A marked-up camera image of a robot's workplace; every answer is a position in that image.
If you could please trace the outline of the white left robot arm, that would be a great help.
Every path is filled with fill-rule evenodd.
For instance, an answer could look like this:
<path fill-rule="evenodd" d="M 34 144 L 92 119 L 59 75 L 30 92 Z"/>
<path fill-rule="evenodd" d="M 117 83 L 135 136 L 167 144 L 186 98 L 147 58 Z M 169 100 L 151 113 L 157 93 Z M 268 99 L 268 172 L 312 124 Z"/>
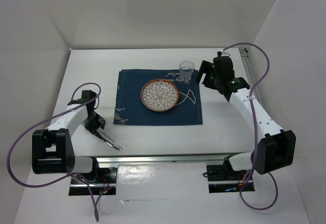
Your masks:
<path fill-rule="evenodd" d="M 35 174 L 82 173 L 90 183 L 100 178 L 100 169 L 92 157 L 75 156 L 71 137 L 76 129 L 84 128 L 95 136 L 104 129 L 106 121 L 95 112 L 96 93 L 83 90 L 81 98 L 71 100 L 67 113 L 44 130 L 32 135 L 32 169 Z"/>

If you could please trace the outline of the silver fork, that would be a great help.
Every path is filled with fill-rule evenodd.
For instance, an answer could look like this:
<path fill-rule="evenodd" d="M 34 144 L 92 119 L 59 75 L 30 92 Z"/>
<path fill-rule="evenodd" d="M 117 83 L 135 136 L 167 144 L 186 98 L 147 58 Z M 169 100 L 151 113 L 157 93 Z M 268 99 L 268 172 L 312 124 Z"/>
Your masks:
<path fill-rule="evenodd" d="M 115 141 L 109 137 L 106 133 L 104 133 L 103 131 L 100 130 L 91 130 L 87 127 L 86 123 L 82 122 L 81 123 L 82 126 L 85 128 L 85 130 L 89 131 L 90 133 L 92 133 L 93 135 L 95 135 L 96 137 L 98 137 L 99 139 L 103 140 L 103 141 L 108 141 L 110 143 L 114 143 Z"/>

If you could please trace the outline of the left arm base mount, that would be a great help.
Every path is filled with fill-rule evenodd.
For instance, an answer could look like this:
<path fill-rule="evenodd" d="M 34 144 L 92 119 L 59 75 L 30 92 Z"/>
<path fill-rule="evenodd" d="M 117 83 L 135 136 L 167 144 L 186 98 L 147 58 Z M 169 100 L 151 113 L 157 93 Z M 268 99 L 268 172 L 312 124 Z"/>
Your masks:
<path fill-rule="evenodd" d="M 84 173 L 83 176 L 88 180 L 91 192 L 94 196 L 115 195 L 117 183 L 118 167 L 116 165 L 109 167 L 98 167 L 90 173 Z M 85 181 L 81 178 L 72 178 L 69 187 L 69 196 L 87 196 L 90 195 Z"/>

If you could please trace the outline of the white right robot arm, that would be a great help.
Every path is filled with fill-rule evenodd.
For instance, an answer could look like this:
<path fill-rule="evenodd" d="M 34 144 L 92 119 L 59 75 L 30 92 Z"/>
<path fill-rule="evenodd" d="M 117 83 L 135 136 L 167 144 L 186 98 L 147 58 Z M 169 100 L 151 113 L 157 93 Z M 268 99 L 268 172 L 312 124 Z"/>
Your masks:
<path fill-rule="evenodd" d="M 230 57 L 220 55 L 212 62 L 202 61 L 196 82 L 223 95 L 254 132 L 254 151 L 225 158 L 224 177 L 234 179 L 246 170 L 264 175 L 293 163 L 295 134 L 278 125 L 257 101 L 246 80 L 235 76 Z"/>

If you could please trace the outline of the floral ceramic plate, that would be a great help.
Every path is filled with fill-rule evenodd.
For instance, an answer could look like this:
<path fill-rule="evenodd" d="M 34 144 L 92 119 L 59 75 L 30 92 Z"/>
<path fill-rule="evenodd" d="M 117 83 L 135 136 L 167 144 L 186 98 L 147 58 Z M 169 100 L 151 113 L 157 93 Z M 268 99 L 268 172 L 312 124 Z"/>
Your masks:
<path fill-rule="evenodd" d="M 168 111 L 177 104 L 178 100 L 178 88 L 166 79 L 151 80 L 141 90 L 142 103 L 152 111 Z"/>

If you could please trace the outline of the clear plastic cup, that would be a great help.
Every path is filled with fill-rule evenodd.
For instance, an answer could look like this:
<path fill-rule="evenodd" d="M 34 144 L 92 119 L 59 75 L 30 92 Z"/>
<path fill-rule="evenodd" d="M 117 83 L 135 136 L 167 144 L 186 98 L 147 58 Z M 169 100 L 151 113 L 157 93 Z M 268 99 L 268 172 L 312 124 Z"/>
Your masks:
<path fill-rule="evenodd" d="M 195 66 L 191 61 L 181 62 L 179 65 L 180 78 L 184 81 L 191 80 L 194 69 Z"/>

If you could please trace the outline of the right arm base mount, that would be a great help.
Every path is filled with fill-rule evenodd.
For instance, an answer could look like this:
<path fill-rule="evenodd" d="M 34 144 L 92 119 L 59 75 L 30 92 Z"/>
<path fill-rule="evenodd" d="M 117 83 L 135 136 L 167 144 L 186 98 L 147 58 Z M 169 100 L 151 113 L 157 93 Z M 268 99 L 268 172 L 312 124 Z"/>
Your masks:
<path fill-rule="evenodd" d="M 222 165 L 207 165 L 202 176 L 208 181 L 209 193 L 231 193 L 239 192 L 244 186 L 242 179 L 246 172 L 227 172 Z"/>

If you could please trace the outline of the blue fish placemat cloth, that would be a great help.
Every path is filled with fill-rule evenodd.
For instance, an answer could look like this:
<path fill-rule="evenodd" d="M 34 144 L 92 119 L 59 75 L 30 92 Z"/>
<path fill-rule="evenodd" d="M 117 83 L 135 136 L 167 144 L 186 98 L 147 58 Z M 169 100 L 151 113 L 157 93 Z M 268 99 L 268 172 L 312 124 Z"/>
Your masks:
<path fill-rule="evenodd" d="M 198 71 L 191 80 L 180 78 L 179 70 L 128 69 L 119 72 L 113 123 L 132 126 L 186 126 L 201 125 L 202 107 Z M 176 85 L 179 100 L 167 111 L 153 111 L 141 101 L 141 90 L 155 79 L 166 79 Z"/>

